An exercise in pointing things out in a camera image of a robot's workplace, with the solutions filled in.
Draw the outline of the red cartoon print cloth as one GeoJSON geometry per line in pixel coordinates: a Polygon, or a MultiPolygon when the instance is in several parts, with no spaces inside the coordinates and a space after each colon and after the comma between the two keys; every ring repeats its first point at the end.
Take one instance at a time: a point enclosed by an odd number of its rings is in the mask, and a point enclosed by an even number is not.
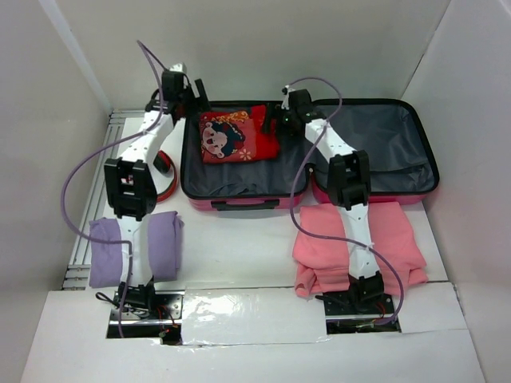
{"type": "Polygon", "coordinates": [[[244,163],[274,160],[280,151],[273,132],[263,134],[264,105],[233,112],[206,112],[199,118],[201,159],[205,164],[244,163]]]}

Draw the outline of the pink sweatshirt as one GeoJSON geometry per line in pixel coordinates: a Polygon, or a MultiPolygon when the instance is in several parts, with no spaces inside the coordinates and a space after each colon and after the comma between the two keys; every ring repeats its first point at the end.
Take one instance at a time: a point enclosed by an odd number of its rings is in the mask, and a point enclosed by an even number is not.
{"type": "MultiPolygon", "coordinates": [[[[337,208],[329,203],[301,207],[299,217],[301,226],[310,232],[348,236],[343,218],[337,208]]],[[[369,205],[368,218],[374,249],[390,262],[399,275],[396,278],[381,259],[376,260],[382,273],[384,292],[398,295],[398,280],[405,289],[427,282],[426,261],[402,206],[397,202],[372,203],[369,205]]],[[[349,288],[347,243],[316,239],[299,232],[292,256],[297,262],[297,296],[306,298],[312,294],[349,288]]]]}

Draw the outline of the purple shirt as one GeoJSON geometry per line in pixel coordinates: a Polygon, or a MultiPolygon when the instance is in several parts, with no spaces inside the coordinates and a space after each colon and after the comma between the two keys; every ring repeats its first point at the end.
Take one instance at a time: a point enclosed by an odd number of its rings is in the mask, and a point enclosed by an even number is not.
{"type": "MultiPolygon", "coordinates": [[[[176,280],[181,265],[183,222],[176,211],[165,211],[149,218],[149,265],[155,282],[176,280]]],[[[94,238],[115,241],[121,230],[115,219],[101,218],[89,223],[94,238]]],[[[92,243],[89,286],[117,287],[121,283],[122,253],[120,244],[92,243]]]]}

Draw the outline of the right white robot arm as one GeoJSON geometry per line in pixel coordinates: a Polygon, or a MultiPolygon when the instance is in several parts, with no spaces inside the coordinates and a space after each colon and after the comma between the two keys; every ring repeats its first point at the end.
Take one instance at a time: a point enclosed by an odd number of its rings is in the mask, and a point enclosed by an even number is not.
{"type": "Polygon", "coordinates": [[[306,89],[283,89],[277,114],[285,130],[300,134],[327,161],[328,203],[301,208],[291,221],[298,234],[293,248],[297,262],[295,292],[305,298],[345,291],[345,304],[367,312],[385,287],[370,233],[369,157],[350,146],[317,109],[306,89]]]}

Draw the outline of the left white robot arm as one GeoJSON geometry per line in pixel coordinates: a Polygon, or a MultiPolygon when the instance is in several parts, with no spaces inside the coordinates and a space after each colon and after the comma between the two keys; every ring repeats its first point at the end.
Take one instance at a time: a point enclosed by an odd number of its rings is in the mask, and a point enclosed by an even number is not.
{"type": "Polygon", "coordinates": [[[164,176],[154,160],[176,122],[200,106],[183,63],[163,70],[158,93],[146,105],[128,147],[104,164],[107,200],[120,228],[121,238],[115,242],[121,246],[120,304],[128,304],[139,318],[151,317],[158,301],[149,262],[149,220],[164,176]]]}

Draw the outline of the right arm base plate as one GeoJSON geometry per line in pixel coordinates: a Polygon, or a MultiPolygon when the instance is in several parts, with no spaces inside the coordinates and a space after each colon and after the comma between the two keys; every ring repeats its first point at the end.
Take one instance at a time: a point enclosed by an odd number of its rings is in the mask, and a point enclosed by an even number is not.
{"type": "Polygon", "coordinates": [[[388,294],[372,302],[359,303],[352,302],[347,291],[317,294],[315,299],[323,304],[328,335],[401,331],[398,319],[377,324],[394,314],[394,303],[388,294]]]}

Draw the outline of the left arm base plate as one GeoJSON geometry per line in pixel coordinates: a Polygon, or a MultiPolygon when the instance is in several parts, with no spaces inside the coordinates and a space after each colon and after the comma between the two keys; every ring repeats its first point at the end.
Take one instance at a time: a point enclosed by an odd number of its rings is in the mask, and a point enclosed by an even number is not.
{"type": "Polygon", "coordinates": [[[119,310],[121,297],[118,294],[110,298],[97,292],[95,298],[110,305],[108,339],[157,338],[163,345],[182,343],[183,293],[157,294],[151,309],[125,302],[122,311],[119,310]]]}

